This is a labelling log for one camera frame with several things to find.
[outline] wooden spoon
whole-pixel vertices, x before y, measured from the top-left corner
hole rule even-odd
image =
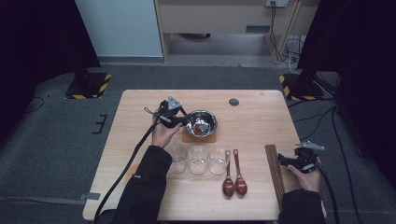
[[[245,182],[244,178],[241,176],[241,171],[239,170],[239,157],[238,157],[238,149],[233,150],[233,157],[235,158],[236,164],[236,174],[237,178],[235,180],[235,190],[240,195],[245,195],[248,192],[248,185]]]
[[[225,156],[226,156],[226,160],[228,158],[228,161],[229,161],[230,160],[230,150],[225,151]],[[233,196],[233,193],[235,192],[235,188],[233,186],[233,181],[231,180],[231,176],[230,176],[230,163],[229,162],[227,164],[227,176],[225,177],[222,188],[223,188],[223,193],[226,196],[228,196],[228,197]]]

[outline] gray carpet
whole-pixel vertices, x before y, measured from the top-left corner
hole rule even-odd
[[[65,100],[72,74],[40,84],[35,96],[44,100],[37,111],[26,113],[0,151],[0,197],[67,199],[67,204],[0,202],[0,223],[86,223],[83,201],[89,192],[122,92],[128,89],[280,90],[278,76],[285,69],[246,67],[104,66],[112,76],[101,99]],[[42,104],[34,99],[28,110]],[[302,103],[290,108],[294,120],[326,112],[333,101]],[[108,114],[101,134],[97,121]],[[311,134],[319,117],[297,122],[300,137]],[[342,119],[335,114],[352,176],[363,223],[394,223],[396,193],[373,161],[361,158]],[[358,223],[351,199],[340,146],[327,114],[310,141],[325,146],[319,151],[333,190],[341,223]],[[334,223],[329,191],[322,183],[327,223]]]

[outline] person's hand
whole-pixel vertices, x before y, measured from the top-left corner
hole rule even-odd
[[[301,173],[297,168],[288,165],[289,170],[297,176],[300,186],[305,190],[310,190],[319,193],[320,191],[320,171],[316,169],[309,174]]]
[[[168,129],[160,122],[155,126],[155,129],[152,131],[152,140],[151,144],[153,146],[158,146],[161,148],[165,148],[168,146],[169,142],[171,141],[173,135],[180,130],[181,123],[179,123],[174,128]]]

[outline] cabinet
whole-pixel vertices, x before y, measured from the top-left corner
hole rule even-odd
[[[289,35],[306,35],[319,0],[290,0],[273,10],[264,0],[155,0],[167,60],[172,34],[264,34],[274,63]],[[270,40],[272,17],[276,48]]]

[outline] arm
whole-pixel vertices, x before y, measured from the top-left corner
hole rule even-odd
[[[279,223],[325,223],[319,194],[319,170],[317,169],[312,173],[303,174],[292,165],[289,165],[288,168],[297,176],[302,189],[293,190],[283,195]]]
[[[181,124],[167,129],[161,123],[152,133],[148,147],[135,174],[128,181],[120,198],[114,224],[155,223],[166,189],[166,174],[172,157],[163,150]]]

